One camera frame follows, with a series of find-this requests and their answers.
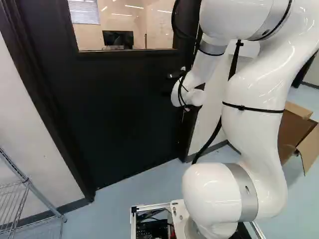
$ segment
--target metal wire rack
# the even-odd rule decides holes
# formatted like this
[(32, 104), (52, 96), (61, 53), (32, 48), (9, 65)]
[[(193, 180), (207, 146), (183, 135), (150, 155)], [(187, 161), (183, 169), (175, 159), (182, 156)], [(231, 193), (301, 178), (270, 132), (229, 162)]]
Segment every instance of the metal wire rack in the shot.
[(0, 185), (0, 235), (13, 238), (28, 192), (29, 182)]
[[(17, 168), (2, 148), (0, 158), (20, 180), (0, 185), (0, 239), (61, 239), (66, 217), (59, 213), (32, 181)], [(46, 205), (55, 217), (17, 227), (29, 191)]]
[(14, 239), (61, 239), (63, 222), (58, 217), (51, 217), (18, 227), (14, 234)]

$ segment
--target baseboard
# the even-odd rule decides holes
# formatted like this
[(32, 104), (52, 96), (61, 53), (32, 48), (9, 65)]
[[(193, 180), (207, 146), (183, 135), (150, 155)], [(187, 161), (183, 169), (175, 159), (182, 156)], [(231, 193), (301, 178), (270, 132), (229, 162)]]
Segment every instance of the baseboard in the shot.
[[(76, 209), (82, 208), (82, 207), (84, 207), (84, 206), (86, 206), (88, 204), (89, 204), (88, 200), (83, 198), (83, 199), (77, 200), (75, 202), (68, 203), (68, 204), (65, 204), (63, 206), (60, 206), (57, 209), (58, 209), (58, 211), (60, 213), (66, 214), (68, 212), (71, 212), (71, 211), (74, 211)], [(19, 221), (18, 227), (21, 227), (21, 226), (24, 226), (24, 225), (28, 225), (28, 224), (31, 224), (31, 223), (35, 223), (35, 222), (41, 221), (43, 219), (50, 218), (52, 216), (54, 216), (54, 214), (51, 211), (46, 211), (46, 212), (39, 213), (39, 214), (30, 216), (30, 217), (27, 217), (27, 218), (23, 218), (23, 219), (21, 219)]]
[[(227, 144), (228, 144), (228, 140), (225, 140), (225, 141), (222, 141), (222, 142), (220, 142), (220, 143), (217, 143), (217, 144), (215, 144), (215, 145), (213, 145), (213, 146), (210, 146), (208, 149), (205, 150), (205, 152), (203, 153), (202, 156), (207, 155), (207, 154), (209, 154), (209, 153), (211, 153), (211, 152), (213, 152), (213, 151), (215, 151), (215, 150), (218, 150), (219, 148), (224, 147), (224, 146), (227, 145)], [(197, 153), (194, 153), (194, 154), (189, 155), (189, 156), (186, 158), (185, 163), (189, 163), (189, 162), (193, 161), (193, 159), (194, 159), (194, 157), (195, 157), (196, 154), (197, 154)]]
[(311, 83), (308, 83), (308, 82), (301, 82), (301, 84), (319, 90), (319, 86), (317, 86), (317, 85), (314, 85), (314, 84), (311, 84)]

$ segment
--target blue-gray floor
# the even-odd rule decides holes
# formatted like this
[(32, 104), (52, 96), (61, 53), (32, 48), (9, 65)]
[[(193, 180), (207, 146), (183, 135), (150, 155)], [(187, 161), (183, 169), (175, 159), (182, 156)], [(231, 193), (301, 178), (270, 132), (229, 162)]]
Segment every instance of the blue-gray floor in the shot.
[[(291, 89), (289, 100), (314, 111), (319, 120), (319, 91), (306, 86)], [(239, 155), (225, 146), (200, 162), (235, 162)], [(63, 239), (129, 239), (130, 207), (181, 199), (181, 179), (189, 164), (173, 160), (97, 192), (95, 202), (67, 214)], [(319, 227), (319, 160), (306, 177), (301, 159), (293, 157), (284, 167), (289, 185), (288, 206), (277, 218), (260, 222), (268, 239), (317, 238)]]

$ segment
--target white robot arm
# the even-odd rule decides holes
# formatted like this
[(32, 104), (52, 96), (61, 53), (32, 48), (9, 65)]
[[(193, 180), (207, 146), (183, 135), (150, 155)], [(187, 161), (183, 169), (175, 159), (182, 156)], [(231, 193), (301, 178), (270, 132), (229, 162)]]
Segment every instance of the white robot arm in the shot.
[[(227, 239), (237, 222), (271, 218), (285, 207), (278, 131), (292, 81), (319, 48), (318, 24), (318, 0), (202, 1), (205, 35), (183, 82), (187, 104), (203, 104), (204, 92), (194, 88), (210, 80), (230, 39), (259, 40), (261, 50), (230, 79), (224, 98), (223, 130), (241, 161), (195, 164), (183, 177), (185, 205), (201, 236)], [(171, 95), (177, 107), (179, 84)]]

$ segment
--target computer monitor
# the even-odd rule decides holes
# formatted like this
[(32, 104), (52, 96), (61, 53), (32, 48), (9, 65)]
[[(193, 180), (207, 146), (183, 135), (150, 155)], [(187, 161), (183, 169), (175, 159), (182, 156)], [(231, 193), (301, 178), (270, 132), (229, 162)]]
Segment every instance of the computer monitor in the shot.
[(104, 45), (124, 46), (124, 49), (133, 49), (133, 31), (102, 31)]

